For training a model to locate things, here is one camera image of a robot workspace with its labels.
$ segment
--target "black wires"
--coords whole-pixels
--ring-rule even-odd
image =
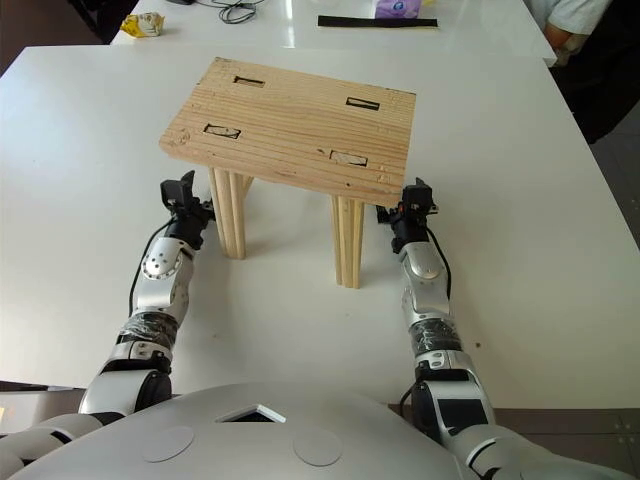
[[[426,229],[429,237],[433,240],[433,245],[436,247],[436,250],[438,250],[438,255],[440,255],[442,263],[444,263],[444,268],[447,270],[447,298],[451,298],[451,268],[449,267],[449,262],[447,261],[447,257],[444,256],[444,252],[440,248],[440,244],[438,243],[436,236],[429,227],[426,227]]]
[[[255,17],[257,12],[257,5],[264,2],[264,0],[243,1],[237,2],[220,2],[218,0],[197,0],[196,3],[205,5],[207,7],[218,8],[218,17],[224,23],[228,25],[237,25],[244,23]]]
[[[398,405],[398,409],[400,410],[400,416],[402,418],[404,418],[404,403],[407,401],[407,398],[409,398],[409,395],[411,395],[411,392],[413,391],[413,387],[415,387],[415,383],[413,383],[410,387],[409,390],[407,390],[406,392],[404,392],[404,395],[402,395],[402,398],[400,399],[400,404]]]
[[[151,234],[151,237],[149,237],[149,241],[147,242],[147,246],[144,247],[144,251],[142,252],[142,257],[140,257],[140,262],[138,263],[137,268],[136,268],[136,274],[133,276],[133,282],[131,282],[131,289],[129,289],[129,317],[131,317],[131,314],[133,313],[133,292],[136,289],[136,283],[138,281],[138,276],[140,275],[140,265],[142,265],[144,257],[147,254],[147,251],[149,250],[149,247],[151,246],[151,242],[153,242],[153,239],[156,238],[156,235],[158,235],[158,233],[160,233],[160,230],[162,230],[163,228],[168,227],[173,222],[175,222],[175,220],[172,218],[167,223],[165,223],[160,228],[158,228],[155,232],[153,232]]]

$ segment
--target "yellow wrapper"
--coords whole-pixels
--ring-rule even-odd
[[[162,32],[164,17],[157,12],[127,15],[120,30],[127,32],[132,37],[157,37]]]

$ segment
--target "white tabletop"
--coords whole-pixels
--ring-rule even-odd
[[[159,12],[165,31],[153,39],[119,32],[113,44],[206,43],[261,47],[350,48],[394,51],[464,52],[532,56],[553,64],[556,57],[522,0],[435,0],[422,18],[437,18],[436,29],[320,28],[318,15],[373,17],[374,0],[265,0],[243,25],[225,25],[218,10],[140,0],[133,13]]]
[[[640,255],[543,62],[402,52],[25,50],[0,79],[0,378],[85,386],[106,359],[168,218],[159,184],[191,168],[158,139],[216,55],[416,92],[407,181],[434,188],[457,324],[494,405],[640,404]],[[175,390],[308,380],[397,401],[412,354],[374,209],[360,290],[335,284],[325,196],[257,181],[246,209],[246,260],[206,231]]]

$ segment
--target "person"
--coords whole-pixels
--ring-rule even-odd
[[[611,132],[640,100],[639,21],[640,0],[613,0],[580,52],[551,68],[588,143]]]
[[[524,0],[554,49],[555,66],[566,65],[595,30],[611,0]]]

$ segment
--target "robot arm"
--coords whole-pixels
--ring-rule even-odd
[[[80,413],[126,416],[171,398],[172,349],[189,306],[193,259],[202,246],[202,231],[214,218],[211,203],[200,203],[192,194],[194,173],[160,186],[171,220],[145,251],[129,320],[87,388]]]
[[[413,424],[482,479],[614,480],[632,477],[554,455],[495,424],[493,409],[471,357],[462,350],[449,306],[451,272],[427,215],[438,212],[431,188],[419,178],[397,209],[378,208],[389,223],[404,272],[402,309],[415,356]]]
[[[451,315],[450,271],[426,220],[437,212],[431,188],[418,178],[397,209],[378,207],[378,221],[391,225],[404,272],[402,310],[415,357],[413,424],[449,448],[457,433],[494,417]]]

